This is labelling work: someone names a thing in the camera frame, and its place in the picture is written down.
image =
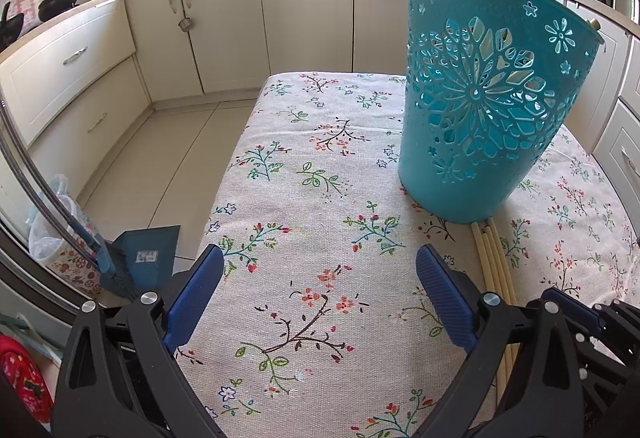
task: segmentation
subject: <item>floral tablecloth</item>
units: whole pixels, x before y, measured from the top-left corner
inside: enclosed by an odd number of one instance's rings
[[[434,244],[484,282],[469,225],[403,189],[404,78],[288,73],[265,84],[200,246],[225,277],[177,360],[230,437],[407,437],[464,353],[415,274]],[[555,285],[587,304],[640,296],[636,235],[562,127],[494,216],[521,304]],[[490,392],[480,418],[495,408]]]

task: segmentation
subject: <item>blue gripper pad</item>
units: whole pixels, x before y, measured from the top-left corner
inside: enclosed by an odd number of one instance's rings
[[[451,342],[469,354],[478,342],[474,332],[474,312],[444,270],[446,266],[432,246],[418,249],[415,257],[418,278]]]
[[[547,288],[543,291],[540,299],[558,304],[564,315],[587,328],[592,335],[597,336],[602,332],[600,318],[596,312],[558,288]]]
[[[167,313],[164,345],[172,355],[178,346],[187,344],[204,309],[207,307],[225,268],[225,258],[211,245],[193,264],[197,270],[175,299]]]

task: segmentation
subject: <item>drawer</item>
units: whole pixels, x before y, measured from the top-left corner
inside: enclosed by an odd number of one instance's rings
[[[640,40],[633,37],[620,96],[636,117],[640,117]]]
[[[620,196],[636,233],[640,233],[640,121],[620,101],[593,156]]]
[[[89,86],[47,126],[30,147],[31,158],[47,181],[56,173],[68,177],[75,197],[147,105],[129,58]]]
[[[24,142],[135,51],[124,0],[80,12],[25,44],[0,65],[0,85]]]

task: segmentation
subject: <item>star-shaped cutout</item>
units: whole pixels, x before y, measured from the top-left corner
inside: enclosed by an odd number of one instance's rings
[[[569,64],[569,62],[565,59],[564,61],[562,61],[560,63],[560,72],[562,72],[565,75],[569,75],[569,70],[571,70],[571,65]]]
[[[526,5],[523,5],[522,8],[524,9],[524,12],[527,16],[533,16],[534,18],[536,17],[536,11],[538,10],[538,8],[531,2],[527,2]]]

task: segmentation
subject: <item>metal pole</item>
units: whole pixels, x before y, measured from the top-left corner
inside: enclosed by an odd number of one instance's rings
[[[12,154],[11,149],[9,148],[9,145],[6,142],[6,139],[4,138],[4,135],[2,134],[1,129],[0,129],[0,151],[2,152],[2,156],[4,157],[4,160],[6,160],[6,163],[8,164],[9,169],[12,171],[12,173],[14,173],[16,180],[18,181],[18,183],[20,183],[22,189],[24,189],[24,192],[27,193],[29,200],[31,200],[33,204],[38,208],[38,210],[42,213],[42,215],[47,220],[47,222],[53,225],[55,230],[59,232],[60,236],[62,236],[63,240],[65,240],[66,243],[70,244],[71,247],[80,256],[86,259],[89,263],[92,263],[97,269],[98,262],[95,260],[95,258],[92,258],[92,256],[90,256],[89,253],[78,244],[75,238],[67,232],[66,227],[63,227],[62,224],[58,221],[58,219],[51,213],[51,211],[49,210],[49,208],[47,208],[44,201],[38,196],[38,194],[33,189],[33,186],[29,183],[27,178],[24,176],[24,173],[20,169],[20,166],[18,165],[17,160],[15,160],[14,154]]]
[[[15,129],[14,122],[12,121],[9,112],[6,108],[6,103],[4,102],[4,96],[2,95],[2,90],[0,89],[0,119],[2,119],[2,123],[6,127],[6,131],[9,134],[9,138],[13,142],[15,149],[17,149],[20,158],[24,162],[27,170],[33,176],[36,184],[40,187],[40,190],[44,193],[44,196],[47,197],[47,200],[51,202],[51,204],[57,209],[57,211],[62,215],[65,219],[66,223],[80,236],[86,244],[91,247],[93,252],[98,252],[100,250],[100,243],[98,243],[95,238],[89,234],[89,232],[82,226],[82,224],[76,220],[69,211],[66,210],[65,206],[60,201],[60,198],[51,190],[49,184],[44,179],[44,177],[40,174],[40,170],[36,167],[31,160],[31,155],[27,152],[26,148],[22,144],[20,140],[20,135],[18,135],[18,131]]]

